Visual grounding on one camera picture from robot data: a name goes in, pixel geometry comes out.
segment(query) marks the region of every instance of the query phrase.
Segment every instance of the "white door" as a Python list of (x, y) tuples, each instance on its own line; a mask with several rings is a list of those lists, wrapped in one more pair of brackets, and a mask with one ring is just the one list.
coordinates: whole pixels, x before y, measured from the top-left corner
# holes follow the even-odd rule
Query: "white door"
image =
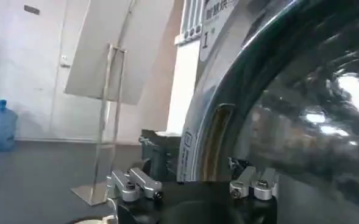
[[(68, 0), (62, 33), (61, 55), (67, 63), (75, 56), (80, 30), (89, 0)], [(65, 94), (69, 68), (59, 68), (51, 123), (51, 138), (95, 141), (98, 133), (101, 101)]]
[(0, 99), (19, 115), (17, 138), (51, 137), (65, 6), (66, 0), (0, 0)]

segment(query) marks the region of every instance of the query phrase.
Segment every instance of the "bolt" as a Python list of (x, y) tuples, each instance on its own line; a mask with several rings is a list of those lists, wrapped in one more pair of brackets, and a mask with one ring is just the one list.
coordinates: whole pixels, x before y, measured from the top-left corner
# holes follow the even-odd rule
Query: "bolt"
[(128, 183), (126, 183), (126, 189), (134, 190), (134, 189), (136, 189), (136, 185), (131, 182), (128, 182)]
[(267, 181), (265, 181), (265, 180), (259, 180), (257, 185), (260, 186), (260, 187), (264, 187), (264, 188), (269, 187), (269, 183), (267, 183)]
[(158, 191), (154, 193), (154, 201), (160, 201), (163, 199), (163, 192)]
[(241, 193), (238, 189), (233, 189), (230, 192), (230, 195), (232, 196), (233, 199), (239, 199), (241, 197)]

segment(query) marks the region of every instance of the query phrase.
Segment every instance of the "blue water bottle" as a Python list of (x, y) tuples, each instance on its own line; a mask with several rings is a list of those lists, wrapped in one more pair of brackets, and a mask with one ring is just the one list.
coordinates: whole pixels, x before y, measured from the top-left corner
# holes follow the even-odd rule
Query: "blue water bottle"
[(14, 148), (16, 120), (18, 116), (6, 108), (7, 101), (0, 100), (0, 151), (10, 151)]

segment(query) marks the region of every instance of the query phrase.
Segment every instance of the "floor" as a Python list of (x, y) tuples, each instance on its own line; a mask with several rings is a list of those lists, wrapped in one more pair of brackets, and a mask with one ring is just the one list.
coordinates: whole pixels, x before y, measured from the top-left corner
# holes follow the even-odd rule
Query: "floor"
[[(102, 154), (104, 161), (108, 150)], [(121, 145), (116, 158), (116, 168), (126, 169), (141, 158), (140, 146)], [(0, 224), (62, 224), (108, 215), (107, 205), (90, 207), (70, 190), (91, 183), (93, 160), (93, 144), (17, 142), (14, 152), (0, 153)], [(105, 172), (99, 177), (104, 180)]]
[[(54, 142), (18, 142), (14, 152), (0, 153), (0, 224), (66, 224), (108, 215), (107, 205), (90, 207), (70, 190), (92, 182), (94, 153), (93, 144)], [(102, 168), (107, 167), (108, 153), (102, 151)], [(140, 146), (121, 145), (115, 168), (127, 169), (140, 158)], [(278, 224), (359, 223), (359, 210), (285, 176), (280, 179), (278, 210)]]

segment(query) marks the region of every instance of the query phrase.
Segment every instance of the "metal stand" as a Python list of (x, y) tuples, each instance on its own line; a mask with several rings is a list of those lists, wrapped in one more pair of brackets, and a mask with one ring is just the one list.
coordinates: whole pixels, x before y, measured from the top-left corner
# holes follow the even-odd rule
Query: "metal stand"
[(99, 160), (101, 156), (102, 150), (102, 137), (105, 128), (105, 120), (106, 120), (106, 113), (107, 113), (107, 98), (109, 93), (109, 85), (111, 81), (111, 73), (112, 73), (112, 64), (113, 59), (115, 60), (116, 55), (118, 52), (122, 52), (123, 56), (123, 63), (121, 66), (121, 74), (119, 77), (118, 82), (118, 92), (117, 92), (117, 106), (116, 106), (116, 114), (115, 114), (115, 122), (114, 122), (114, 134), (113, 134), (113, 148), (110, 154), (110, 170), (108, 170), (107, 175), (110, 175), (113, 170), (113, 163), (115, 158), (116, 146), (117, 146), (117, 135), (118, 135), (118, 124), (119, 124), (119, 114), (121, 111), (121, 92), (123, 87), (123, 80), (125, 74), (125, 67), (126, 67), (126, 51), (121, 49), (120, 46), (123, 42), (126, 27), (129, 22), (129, 18), (132, 14), (132, 10), (136, 0), (132, 0), (129, 4), (128, 12), (126, 14), (123, 26), (121, 28), (121, 32), (119, 34), (117, 45), (114, 46), (112, 44), (109, 45), (109, 51), (107, 54), (107, 66), (106, 66), (106, 73), (105, 73), (105, 84), (102, 90), (102, 102), (101, 102), (101, 114), (99, 117), (99, 131), (98, 131), (98, 140), (96, 145), (96, 153), (95, 153), (95, 161), (94, 161), (94, 180), (93, 185), (84, 185), (72, 188), (71, 190), (82, 198), (85, 202), (87, 202), (90, 206), (98, 205), (101, 203), (106, 202), (107, 198), (107, 183), (102, 182), (98, 183), (98, 170), (99, 170)]

